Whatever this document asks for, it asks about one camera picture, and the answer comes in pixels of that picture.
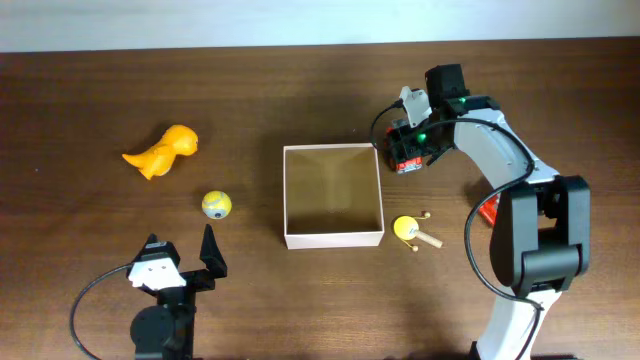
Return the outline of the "red fire truck grey top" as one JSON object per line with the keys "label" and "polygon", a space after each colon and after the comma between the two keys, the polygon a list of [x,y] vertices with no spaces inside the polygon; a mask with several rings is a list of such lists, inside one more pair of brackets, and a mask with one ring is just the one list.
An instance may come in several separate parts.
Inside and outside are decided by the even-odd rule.
{"label": "red fire truck grey top", "polygon": [[495,225],[500,195],[495,195],[487,200],[478,210],[479,214],[491,226]]}

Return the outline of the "yellow grey ball toy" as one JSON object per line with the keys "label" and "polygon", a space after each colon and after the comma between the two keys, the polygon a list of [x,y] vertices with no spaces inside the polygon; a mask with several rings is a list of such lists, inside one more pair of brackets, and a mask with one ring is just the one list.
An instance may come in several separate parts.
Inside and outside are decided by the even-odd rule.
{"label": "yellow grey ball toy", "polygon": [[223,219],[232,210],[231,198],[222,191],[211,191],[204,195],[201,208],[203,213],[211,219]]}

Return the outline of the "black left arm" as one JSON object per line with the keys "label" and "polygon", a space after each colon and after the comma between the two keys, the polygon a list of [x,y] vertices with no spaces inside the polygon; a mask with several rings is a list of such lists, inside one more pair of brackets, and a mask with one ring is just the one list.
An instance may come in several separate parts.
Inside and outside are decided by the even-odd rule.
{"label": "black left arm", "polygon": [[131,322],[136,359],[193,357],[196,295],[214,290],[215,282],[227,276],[226,262],[209,224],[204,228],[199,259],[202,269],[181,272],[174,244],[159,241],[155,234],[149,235],[134,257],[127,279],[156,300]]}

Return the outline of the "yellow wooden rattle drum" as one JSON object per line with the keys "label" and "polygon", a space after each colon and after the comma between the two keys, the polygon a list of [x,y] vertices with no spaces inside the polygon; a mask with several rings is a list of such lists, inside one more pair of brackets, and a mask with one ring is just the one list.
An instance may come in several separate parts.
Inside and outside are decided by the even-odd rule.
{"label": "yellow wooden rattle drum", "polygon": [[443,242],[423,232],[418,224],[419,220],[427,220],[430,217],[431,214],[429,212],[424,212],[421,216],[399,216],[393,222],[393,233],[414,253],[419,251],[419,246],[412,244],[413,240],[420,240],[440,249],[443,246]]}

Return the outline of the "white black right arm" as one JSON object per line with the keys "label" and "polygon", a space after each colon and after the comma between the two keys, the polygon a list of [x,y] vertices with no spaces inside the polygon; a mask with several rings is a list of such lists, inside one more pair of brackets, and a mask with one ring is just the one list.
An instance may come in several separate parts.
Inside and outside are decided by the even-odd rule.
{"label": "white black right arm", "polygon": [[458,64],[425,73],[423,89],[405,86],[404,112],[382,147],[398,174],[432,165],[450,150],[466,154],[491,186],[465,221],[472,271],[496,297],[471,359],[529,359],[550,308],[590,263],[591,190],[562,176],[515,134],[496,100],[474,95]]}

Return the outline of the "pink box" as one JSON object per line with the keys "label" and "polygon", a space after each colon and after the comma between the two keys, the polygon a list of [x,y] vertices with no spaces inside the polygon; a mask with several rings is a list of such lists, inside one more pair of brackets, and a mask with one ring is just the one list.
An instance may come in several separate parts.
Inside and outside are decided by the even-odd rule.
{"label": "pink box", "polygon": [[290,250],[376,247],[385,232],[377,151],[369,143],[283,148]]}

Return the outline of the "red fire truck with ladder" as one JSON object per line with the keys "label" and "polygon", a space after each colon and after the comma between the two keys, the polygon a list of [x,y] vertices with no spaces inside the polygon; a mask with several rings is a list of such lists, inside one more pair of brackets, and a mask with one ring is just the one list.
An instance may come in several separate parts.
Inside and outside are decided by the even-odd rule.
{"label": "red fire truck with ladder", "polygon": [[387,128],[384,139],[386,160],[397,174],[419,170],[423,166],[426,135],[411,128],[407,119],[396,119]]}

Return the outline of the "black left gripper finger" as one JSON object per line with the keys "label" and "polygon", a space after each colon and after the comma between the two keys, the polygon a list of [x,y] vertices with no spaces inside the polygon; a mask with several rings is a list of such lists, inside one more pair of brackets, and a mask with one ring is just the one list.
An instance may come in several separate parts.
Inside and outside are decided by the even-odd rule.
{"label": "black left gripper finger", "polygon": [[151,233],[132,262],[137,263],[164,258],[169,258],[174,265],[180,263],[180,256],[174,244],[170,241],[160,241],[155,234]]}
{"label": "black left gripper finger", "polygon": [[207,224],[204,228],[199,258],[213,278],[225,278],[227,276],[227,265],[219,250],[210,224]]}

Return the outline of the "orange dinosaur toy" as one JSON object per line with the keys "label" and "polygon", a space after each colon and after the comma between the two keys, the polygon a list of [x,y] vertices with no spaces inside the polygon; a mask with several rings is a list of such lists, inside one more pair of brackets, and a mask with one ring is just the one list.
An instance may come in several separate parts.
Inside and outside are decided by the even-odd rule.
{"label": "orange dinosaur toy", "polygon": [[140,154],[122,154],[122,158],[134,166],[144,178],[165,175],[177,156],[191,156],[198,150],[198,135],[191,128],[176,124],[170,126],[160,140]]}

